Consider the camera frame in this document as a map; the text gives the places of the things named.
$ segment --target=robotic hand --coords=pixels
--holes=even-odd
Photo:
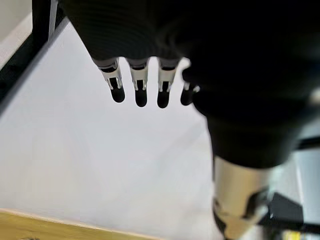
[[[118,103],[125,98],[118,57],[130,65],[140,107],[147,103],[148,58],[158,57],[160,108],[168,105],[179,59],[190,59],[182,74],[181,102],[193,102],[207,118],[215,222],[227,239],[239,238],[259,222],[299,132],[317,110],[309,100],[320,83],[320,3],[59,4]]]

